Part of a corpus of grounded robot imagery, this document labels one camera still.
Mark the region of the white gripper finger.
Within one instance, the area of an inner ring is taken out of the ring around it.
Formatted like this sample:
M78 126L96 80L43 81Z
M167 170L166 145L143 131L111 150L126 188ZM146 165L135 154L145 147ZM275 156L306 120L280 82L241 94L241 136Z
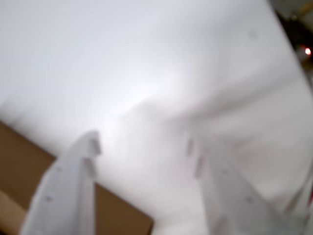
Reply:
M277 216L218 144L189 137L187 155L212 235L275 235Z
M94 160L99 134L89 131L44 173L20 230L22 235L95 234Z

